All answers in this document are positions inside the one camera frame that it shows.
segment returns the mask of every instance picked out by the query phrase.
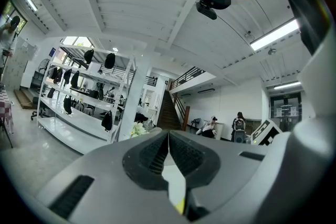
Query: door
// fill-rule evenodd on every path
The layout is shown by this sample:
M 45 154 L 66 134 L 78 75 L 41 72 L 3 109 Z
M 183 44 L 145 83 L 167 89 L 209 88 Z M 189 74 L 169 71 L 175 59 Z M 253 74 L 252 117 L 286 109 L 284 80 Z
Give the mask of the door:
M 271 118 L 283 132 L 302 120 L 301 93 L 271 97 Z

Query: white shelf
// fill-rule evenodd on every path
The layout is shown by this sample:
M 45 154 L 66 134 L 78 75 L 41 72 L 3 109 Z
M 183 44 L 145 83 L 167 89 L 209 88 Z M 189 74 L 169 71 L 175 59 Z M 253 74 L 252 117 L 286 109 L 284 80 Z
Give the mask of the white shelf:
M 87 154 L 107 145 L 106 141 L 85 134 L 58 118 L 38 118 L 38 122 L 54 137 L 79 153 Z
M 76 67 L 71 67 L 71 66 L 63 65 L 63 64 L 57 63 L 57 62 L 51 62 L 51 65 L 60 67 L 60 68 L 62 68 L 64 70 L 71 69 L 71 73 L 72 74 L 74 74 L 77 71 L 79 71 L 79 74 L 80 74 L 81 77 L 87 78 L 87 79 L 90 79 L 90 80 L 96 80 L 96 81 L 104 83 L 104 84 L 118 86 L 119 84 L 122 83 L 122 78 L 121 77 L 117 77 L 115 75 L 106 76 L 106 75 L 99 74 L 97 72 L 93 73 L 93 72 L 89 72 L 89 71 L 84 70 L 84 69 L 80 69 L 80 68 L 76 68 Z
M 60 48 L 63 48 L 66 52 L 70 53 L 75 59 L 80 59 L 85 61 L 84 54 L 88 50 L 94 50 L 94 54 L 92 57 L 92 62 L 99 63 L 101 65 L 105 64 L 106 56 L 108 54 L 114 54 L 116 57 L 116 62 L 118 62 L 117 58 L 121 57 L 123 59 L 127 59 L 128 61 L 133 61 L 133 71 L 135 70 L 135 59 L 133 56 L 128 56 L 124 54 L 120 54 L 115 51 L 83 47 L 83 46 L 73 46 L 73 45 L 60 45 Z
M 113 104 L 111 104 L 111 103 L 104 102 L 104 101 L 101 101 L 101 100 L 97 100 L 97 99 L 92 98 L 92 97 L 88 97 L 85 94 L 81 94 L 79 92 L 69 90 L 69 89 L 66 89 L 64 87 L 60 87 L 59 85 L 53 84 L 49 81 L 45 81 L 45 84 L 48 85 L 51 88 L 54 88 L 56 91 L 65 93 L 66 95 L 69 95 L 76 100 L 82 101 L 86 104 L 93 105 L 96 108 L 104 109 L 104 110 L 107 110 L 107 111 L 112 110 L 112 108 L 113 108 Z
M 93 136 L 104 139 L 108 138 L 108 132 L 101 126 L 101 120 L 98 120 L 92 116 L 89 116 L 77 109 L 71 108 L 72 113 L 68 115 L 63 107 L 63 100 L 55 100 L 52 98 L 42 97 L 41 101 L 47 105 L 52 111 L 54 111 L 62 120 L 65 120 L 76 126 L 76 128 L 83 130 Z M 117 126 L 113 125 L 112 131 L 116 130 Z

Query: white ceiling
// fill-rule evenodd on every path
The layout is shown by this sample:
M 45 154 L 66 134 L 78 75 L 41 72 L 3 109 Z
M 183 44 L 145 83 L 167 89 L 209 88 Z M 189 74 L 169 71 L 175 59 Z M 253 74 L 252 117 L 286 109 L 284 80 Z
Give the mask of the white ceiling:
M 48 27 L 48 36 L 85 35 L 99 38 L 104 47 L 125 50 L 143 49 L 156 40 L 158 57 L 177 66 L 187 62 L 188 67 L 202 68 L 218 76 L 222 85 L 252 77 L 265 82 L 286 77 L 301 71 L 310 58 L 295 36 L 276 44 L 278 52 L 272 56 L 265 51 L 256 54 L 249 45 L 293 18 L 287 0 L 237 1 L 216 11 L 217 20 L 198 13 L 197 0 L 33 1 L 38 5 L 37 17 Z M 167 70 L 170 66 L 156 68 Z

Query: metal shelving rack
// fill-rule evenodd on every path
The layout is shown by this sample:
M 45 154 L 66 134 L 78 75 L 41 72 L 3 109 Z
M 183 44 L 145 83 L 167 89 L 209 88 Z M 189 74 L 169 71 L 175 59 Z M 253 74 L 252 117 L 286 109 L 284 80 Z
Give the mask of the metal shelving rack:
M 71 96 L 72 99 L 78 100 L 80 102 L 84 102 L 90 105 L 93 105 L 95 107 L 107 110 L 107 111 L 111 111 L 112 113 L 112 126 L 113 128 L 107 133 L 106 137 L 103 137 L 103 134 L 101 134 L 99 137 L 96 137 L 94 134 L 90 135 L 89 132 L 85 131 L 85 124 L 90 124 L 88 123 L 90 116 L 82 113 L 82 112 L 77 112 L 76 111 L 76 120 L 72 119 L 71 115 L 67 115 L 64 114 L 64 110 L 62 108 L 62 104 L 63 104 L 63 100 L 59 100 L 59 95 L 57 97 L 57 101 L 56 103 L 52 104 L 51 107 L 51 102 L 47 102 L 46 100 L 42 100 L 42 96 L 41 96 L 41 91 L 39 94 L 39 101 L 38 101 L 38 106 L 37 106 L 37 111 L 39 111 L 40 109 L 40 102 L 43 102 L 44 105 L 46 106 L 50 106 L 50 109 L 52 111 L 55 112 L 55 118 L 41 118 L 39 116 L 37 116 L 37 124 L 42 125 L 45 129 L 47 129 L 52 135 L 54 135 L 56 138 L 58 138 L 59 140 L 61 140 L 63 143 L 67 144 L 68 146 L 72 147 L 73 149 L 75 149 L 76 151 L 79 151 L 83 154 L 99 147 L 99 146 L 103 146 L 109 143 L 113 143 L 116 142 L 116 137 L 119 131 L 119 127 L 120 127 L 120 123 L 122 121 L 122 119 L 120 120 L 118 126 L 116 127 L 114 125 L 114 118 L 115 118 L 115 114 L 117 112 L 118 109 L 118 104 L 120 101 L 120 97 L 121 97 L 121 93 L 123 88 L 125 87 L 127 90 L 127 95 L 128 95 L 128 91 L 129 91 L 129 86 L 131 85 L 131 80 L 132 78 L 130 78 L 130 71 L 132 70 L 133 72 L 135 72 L 136 70 L 136 64 L 135 64 L 135 56 L 126 56 L 123 54 L 119 54 L 117 52 L 114 51 L 107 51 L 107 50 L 102 50 L 102 49 L 96 49 L 96 48 L 89 48 L 89 47 L 81 47 L 81 46 L 68 46 L 68 45 L 60 45 L 60 48 L 62 50 L 64 50 L 66 53 L 68 53 L 69 55 L 71 55 L 71 57 L 73 59 L 79 60 L 79 61 L 84 61 L 84 54 L 86 51 L 88 50 L 94 50 L 94 54 L 93 54 L 93 58 L 92 58 L 92 62 L 98 63 L 103 65 L 106 59 L 106 56 L 110 53 L 115 54 L 115 62 L 118 62 L 118 59 L 123 58 L 122 60 L 128 60 L 128 64 L 127 67 L 125 69 L 125 72 L 123 74 L 123 76 L 111 76 L 111 75 L 104 75 L 104 74 L 98 74 L 97 72 L 93 73 L 84 69 L 80 69 L 80 68 L 75 68 L 75 67 L 71 67 L 71 66 L 67 66 L 64 64 L 60 64 L 54 61 L 55 55 L 53 55 L 51 61 L 48 64 L 47 70 L 45 72 L 43 81 L 42 81 L 42 85 L 41 87 L 43 87 L 44 84 L 46 84 L 48 87 L 53 87 L 55 88 L 56 91 L 58 91 L 59 93 L 63 93 L 66 95 Z M 57 84 L 53 84 L 49 81 L 47 81 L 47 74 L 48 71 L 50 69 L 50 66 L 54 65 L 56 67 L 62 68 L 63 70 L 68 70 L 68 69 L 72 69 L 72 73 L 76 73 L 77 71 L 79 71 L 79 75 L 83 78 L 87 78 L 93 81 L 97 81 L 97 82 L 101 82 L 107 85 L 112 85 L 115 86 L 115 88 L 117 89 L 117 92 L 114 95 L 114 104 L 108 103 L 108 102 L 104 102 L 101 100 L 97 100 L 94 98 L 91 98 L 87 95 L 78 93 L 76 91 L 73 90 L 69 90 L 66 89 L 66 86 L 62 86 L 62 85 L 57 85 Z M 76 126 L 79 123 L 78 118 L 80 118 L 80 115 L 83 116 L 83 121 L 82 122 L 82 126 Z M 78 144 L 74 143 L 73 140 L 78 139 Z

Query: wall sign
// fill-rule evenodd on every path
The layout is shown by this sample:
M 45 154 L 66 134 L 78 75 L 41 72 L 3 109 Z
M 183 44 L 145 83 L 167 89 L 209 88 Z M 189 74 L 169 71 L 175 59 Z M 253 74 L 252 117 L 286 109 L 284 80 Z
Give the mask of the wall sign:
M 55 53 L 56 49 L 55 48 L 52 48 L 50 53 L 49 53 L 49 56 L 52 57 Z

